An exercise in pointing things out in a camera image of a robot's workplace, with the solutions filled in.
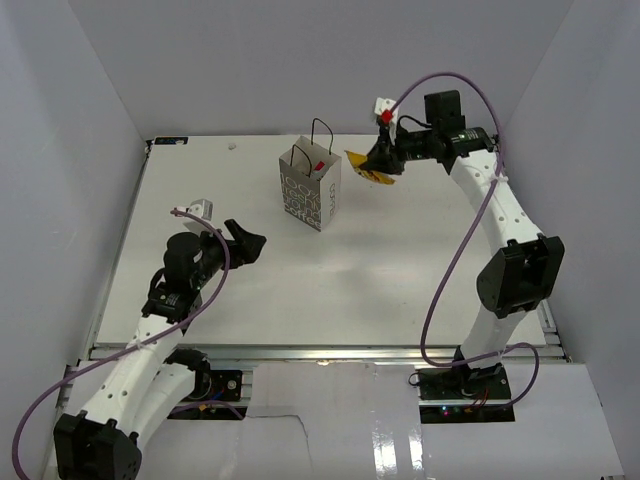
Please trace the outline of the yellow snack packet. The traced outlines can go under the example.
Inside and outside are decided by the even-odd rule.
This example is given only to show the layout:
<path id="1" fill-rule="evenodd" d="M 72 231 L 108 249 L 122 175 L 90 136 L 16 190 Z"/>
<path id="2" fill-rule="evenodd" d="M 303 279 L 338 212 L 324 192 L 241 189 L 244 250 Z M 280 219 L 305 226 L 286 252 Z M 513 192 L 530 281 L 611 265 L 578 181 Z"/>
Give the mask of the yellow snack packet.
<path id="1" fill-rule="evenodd" d="M 350 150 L 346 150 L 345 154 L 356 174 L 362 178 L 380 185 L 393 185 L 396 181 L 388 174 L 379 172 L 377 170 L 366 170 L 363 165 L 367 161 L 367 157 L 364 154 L 356 153 Z"/>

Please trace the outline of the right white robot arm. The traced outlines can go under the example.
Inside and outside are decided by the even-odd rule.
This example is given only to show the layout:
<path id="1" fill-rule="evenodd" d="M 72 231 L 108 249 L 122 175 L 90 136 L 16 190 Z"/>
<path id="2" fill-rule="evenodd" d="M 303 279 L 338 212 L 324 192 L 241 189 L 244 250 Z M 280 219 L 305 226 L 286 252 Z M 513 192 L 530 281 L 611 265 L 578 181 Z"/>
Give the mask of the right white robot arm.
<path id="1" fill-rule="evenodd" d="M 516 349 L 511 338 L 522 320 L 553 291 L 565 247 L 525 213 L 503 172 L 503 149 L 481 127 L 470 127 L 460 93 L 424 98 L 425 119 L 416 131 L 402 127 L 398 102 L 376 99 L 376 143 L 360 162 L 361 176 L 392 184 L 407 163 L 434 160 L 461 189 L 475 211 L 472 230 L 483 229 L 491 258 L 476 279 L 480 307 L 474 324 L 448 366 L 453 390 L 472 399 L 488 385 L 487 374 Z"/>

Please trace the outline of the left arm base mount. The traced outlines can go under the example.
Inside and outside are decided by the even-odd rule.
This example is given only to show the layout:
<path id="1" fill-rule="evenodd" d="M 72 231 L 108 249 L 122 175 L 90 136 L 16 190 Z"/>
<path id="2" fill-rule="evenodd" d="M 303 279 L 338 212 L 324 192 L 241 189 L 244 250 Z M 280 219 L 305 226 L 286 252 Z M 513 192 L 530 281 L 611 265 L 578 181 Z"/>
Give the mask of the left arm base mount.
<path id="1" fill-rule="evenodd" d="M 165 364 L 185 366 L 194 374 L 194 388 L 171 412 L 171 419 L 184 420 L 242 420 L 245 407 L 239 415 L 218 402 L 235 405 L 242 397 L 243 372 L 241 370 L 214 369 L 207 356 L 195 349 L 177 349 Z"/>

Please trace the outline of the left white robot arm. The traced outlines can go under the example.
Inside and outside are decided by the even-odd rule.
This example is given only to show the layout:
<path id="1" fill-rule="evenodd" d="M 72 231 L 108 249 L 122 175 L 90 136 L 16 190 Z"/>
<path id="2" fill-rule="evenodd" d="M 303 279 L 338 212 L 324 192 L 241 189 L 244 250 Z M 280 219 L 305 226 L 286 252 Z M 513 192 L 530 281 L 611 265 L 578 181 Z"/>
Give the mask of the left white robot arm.
<path id="1" fill-rule="evenodd" d="M 205 355 L 179 348 L 193 320 L 211 305 L 202 290 L 259 258 L 267 239 L 235 220 L 222 233 L 190 211 L 182 217 L 200 226 L 172 235 L 163 265 L 150 283 L 147 301 L 127 347 L 111 357 L 114 367 L 75 414 L 54 427 L 57 474 L 61 479 L 134 479 L 153 433 L 185 399 L 211 387 Z"/>

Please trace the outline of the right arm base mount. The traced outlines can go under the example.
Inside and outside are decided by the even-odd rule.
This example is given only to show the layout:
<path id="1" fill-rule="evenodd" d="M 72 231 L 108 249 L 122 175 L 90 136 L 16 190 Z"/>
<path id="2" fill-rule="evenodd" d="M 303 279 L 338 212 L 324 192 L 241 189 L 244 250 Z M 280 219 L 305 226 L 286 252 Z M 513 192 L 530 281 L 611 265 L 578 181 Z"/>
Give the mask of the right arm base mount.
<path id="1" fill-rule="evenodd" d="M 504 371 L 463 382 L 446 369 L 421 369 L 408 377 L 418 390 L 420 421 L 428 424 L 510 423 L 515 421 L 511 389 Z"/>

